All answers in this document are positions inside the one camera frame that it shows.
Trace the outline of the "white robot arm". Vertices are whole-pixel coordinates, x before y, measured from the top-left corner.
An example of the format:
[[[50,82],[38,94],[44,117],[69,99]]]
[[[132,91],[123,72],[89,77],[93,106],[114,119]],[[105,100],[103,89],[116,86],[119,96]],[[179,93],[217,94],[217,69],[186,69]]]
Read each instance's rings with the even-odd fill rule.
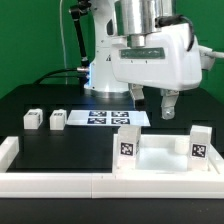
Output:
[[[130,95],[143,110],[143,88],[158,88],[161,115],[172,119],[179,93],[202,79],[193,24],[173,6],[174,0],[92,0],[95,57],[84,91],[102,98]]]

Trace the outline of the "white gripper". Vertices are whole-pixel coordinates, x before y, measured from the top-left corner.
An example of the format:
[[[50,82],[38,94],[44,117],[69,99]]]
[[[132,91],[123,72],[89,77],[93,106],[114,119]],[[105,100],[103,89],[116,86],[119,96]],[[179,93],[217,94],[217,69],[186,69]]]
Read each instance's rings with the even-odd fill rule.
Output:
[[[112,39],[113,74],[118,81],[130,83],[135,109],[145,108],[143,86],[161,88],[162,118],[173,119],[178,91],[199,86],[202,70],[198,42],[194,38],[194,45],[188,51],[189,39],[186,23],[163,27],[160,32],[147,35],[144,48],[128,47],[123,36]]]

